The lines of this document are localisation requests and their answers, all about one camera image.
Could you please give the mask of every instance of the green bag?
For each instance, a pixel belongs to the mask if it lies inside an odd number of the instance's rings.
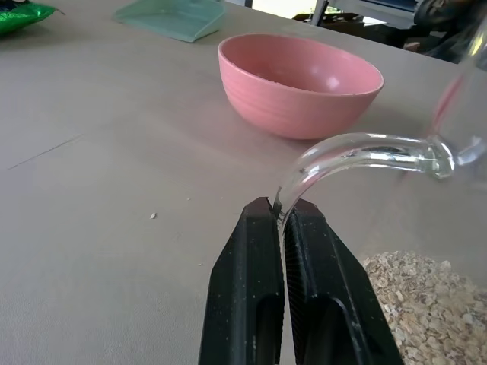
[[[49,17],[56,8],[28,0],[0,0],[0,34],[13,32]]]

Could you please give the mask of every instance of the glass handle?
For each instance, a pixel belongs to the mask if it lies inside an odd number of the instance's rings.
[[[272,209],[281,245],[286,221],[298,199],[323,177],[352,167],[417,171],[442,179],[452,174],[454,162],[447,146],[436,137],[411,139],[351,133],[322,141],[301,155],[275,196]]]

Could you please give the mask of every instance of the pink bowl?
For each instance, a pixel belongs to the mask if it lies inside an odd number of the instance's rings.
[[[218,47],[231,105],[248,122],[287,138],[343,132],[371,105],[384,79],[370,63],[313,40],[233,36]]]

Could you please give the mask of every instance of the table surface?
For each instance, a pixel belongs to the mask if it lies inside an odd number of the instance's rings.
[[[0,40],[3,365],[196,363],[209,273],[242,207],[274,196],[310,147],[232,110],[218,72],[224,38],[294,34],[372,62],[386,85],[354,132],[419,135],[455,67],[235,5],[222,31],[188,44],[111,21],[123,1],[53,4],[65,16]],[[350,170],[306,198],[358,256],[413,248],[479,264],[478,252],[455,256],[448,237],[442,249],[417,240],[407,213],[401,232],[384,227],[397,180]],[[284,364],[289,338],[286,327]]]

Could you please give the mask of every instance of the dustpan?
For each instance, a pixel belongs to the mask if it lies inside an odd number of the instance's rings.
[[[191,43],[219,30],[224,13],[223,4],[215,0],[139,0],[113,17],[120,23]]]

